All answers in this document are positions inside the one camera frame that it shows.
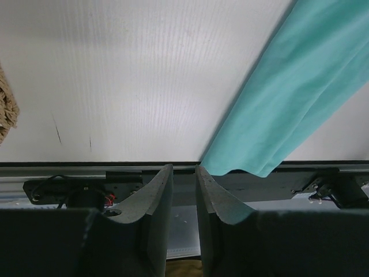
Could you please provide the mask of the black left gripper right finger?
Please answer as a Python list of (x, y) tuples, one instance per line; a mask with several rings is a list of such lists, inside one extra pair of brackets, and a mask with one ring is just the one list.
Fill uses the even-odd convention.
[(368, 196), (352, 174), (315, 179), (335, 211), (259, 211), (195, 169), (204, 276), (367, 276)]

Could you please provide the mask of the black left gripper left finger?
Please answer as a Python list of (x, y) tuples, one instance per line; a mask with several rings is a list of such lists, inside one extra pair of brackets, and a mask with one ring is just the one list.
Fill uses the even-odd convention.
[(173, 166), (107, 217), (96, 208), (2, 209), (2, 276), (164, 276)]

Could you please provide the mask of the teal t shirt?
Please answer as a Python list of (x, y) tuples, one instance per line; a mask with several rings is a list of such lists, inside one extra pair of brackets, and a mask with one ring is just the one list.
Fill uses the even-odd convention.
[(268, 176), (368, 82), (368, 2), (295, 1), (202, 159)]

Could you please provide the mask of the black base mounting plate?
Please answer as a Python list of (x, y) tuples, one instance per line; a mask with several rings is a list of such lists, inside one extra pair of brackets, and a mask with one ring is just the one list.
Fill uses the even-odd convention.
[[(34, 205), (66, 203), (78, 190), (94, 189), (103, 192), (106, 205), (120, 203), (142, 189), (156, 175), (156, 171), (106, 172), (105, 177), (50, 177), (26, 181), (23, 190)], [(281, 169), (266, 178), (243, 171), (233, 171), (214, 180), (243, 202), (288, 200), (303, 193), (312, 199), (322, 197), (345, 206), (361, 197), (361, 188), (368, 184), (368, 172), (328, 169)]]

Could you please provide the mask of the wicker laundry basket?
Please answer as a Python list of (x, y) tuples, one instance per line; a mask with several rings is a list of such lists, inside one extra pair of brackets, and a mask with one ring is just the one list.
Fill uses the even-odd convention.
[(0, 98), (0, 120), (1, 120), (1, 144), (8, 135), (10, 129), (17, 127), (17, 120), (20, 114), (15, 97), (12, 93), (11, 87), (5, 76), (5, 72), (1, 68), (0, 71), (0, 86), (1, 86), (1, 98)]

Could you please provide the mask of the aluminium front frame rail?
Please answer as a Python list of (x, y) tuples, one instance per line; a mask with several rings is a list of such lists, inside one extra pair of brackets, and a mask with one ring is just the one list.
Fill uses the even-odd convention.
[[(194, 162), (173, 163), (174, 185), (170, 234), (167, 257), (179, 259), (200, 255), (197, 214), (195, 208), (195, 166)], [(50, 177), (98, 177), (106, 172), (156, 171), (164, 167), (162, 162), (40, 162), (1, 164), (1, 207), (2, 208), (55, 208), (58, 204), (34, 205), (23, 190), (24, 182)], [(328, 169), (368, 172), (365, 161), (328, 162), (284, 162), (272, 172), (281, 169)], [(368, 184), (362, 187), (368, 196)], [(244, 202), (260, 210), (323, 210), (337, 209), (329, 199), (312, 199), (311, 193), (303, 193), (288, 200)]]

